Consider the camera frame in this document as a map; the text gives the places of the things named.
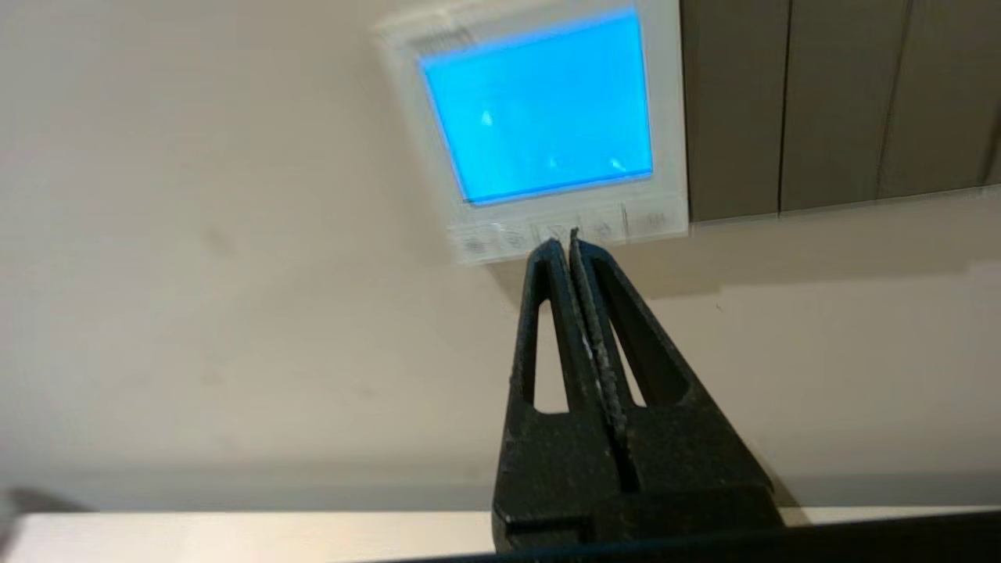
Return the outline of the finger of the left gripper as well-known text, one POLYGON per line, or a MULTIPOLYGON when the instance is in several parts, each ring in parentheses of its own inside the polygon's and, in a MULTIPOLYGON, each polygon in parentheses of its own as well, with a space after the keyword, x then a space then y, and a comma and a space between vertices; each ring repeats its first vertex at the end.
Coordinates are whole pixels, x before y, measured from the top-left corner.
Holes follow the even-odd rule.
POLYGON ((598 316, 582 240, 529 255, 493 492, 498 551, 626 541, 621 364, 598 316), (536 405, 540 308, 553 314, 568 410, 536 405))
POLYGON ((626 495, 673 517, 776 517, 773 484, 604 247, 571 237, 571 275, 626 495))

